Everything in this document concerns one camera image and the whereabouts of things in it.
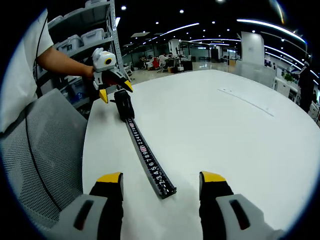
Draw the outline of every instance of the white pillar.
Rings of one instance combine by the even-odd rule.
[[[265,41],[260,34],[241,32],[242,61],[248,64],[265,65]]]
[[[171,39],[169,41],[169,51],[173,54],[173,56],[178,56],[179,54],[179,40],[178,39]]]

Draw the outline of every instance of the hand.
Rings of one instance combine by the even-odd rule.
[[[83,77],[87,80],[93,80],[94,79],[94,67],[93,66],[87,66],[84,65],[84,74]]]

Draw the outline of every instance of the office chair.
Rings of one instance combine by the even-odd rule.
[[[132,74],[131,65],[132,65],[132,61],[129,63],[128,66],[125,66],[125,67],[124,67],[125,72],[126,72],[129,76],[131,76],[131,74]]]
[[[165,69],[164,69],[165,65],[166,65],[166,62],[165,62],[165,61],[160,62],[160,64],[159,64],[160,69],[157,71],[157,73],[159,73],[159,72],[163,73],[164,70],[165,70]]]
[[[86,128],[87,120],[53,89],[26,107],[0,136],[9,185],[44,235],[59,221],[60,210],[83,194]]]

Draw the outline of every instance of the desk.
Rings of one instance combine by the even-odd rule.
[[[274,116],[220,88],[254,99]],[[299,106],[218,70],[161,77],[133,90],[135,121],[177,193],[157,197],[116,105],[96,100],[85,133],[83,192],[102,175],[123,172],[121,239],[201,240],[200,171],[225,177],[274,229],[288,230],[299,217],[320,167],[319,127]]]

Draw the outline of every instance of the person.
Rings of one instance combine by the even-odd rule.
[[[316,90],[313,90],[312,101],[313,101],[315,104],[318,102]]]
[[[310,72],[309,62],[304,62],[304,67],[301,70],[298,86],[301,89],[300,107],[308,113],[313,99],[314,82]]]
[[[159,65],[161,65],[161,63],[166,63],[166,60],[168,58],[166,57],[166,53],[164,52],[162,55],[159,56]]]
[[[56,74],[81,76],[87,81],[93,79],[92,65],[77,62],[53,47],[47,15],[48,11],[45,9],[29,26],[4,74],[0,92],[1,133],[6,131],[27,105],[38,98],[33,77],[35,60],[43,69]]]

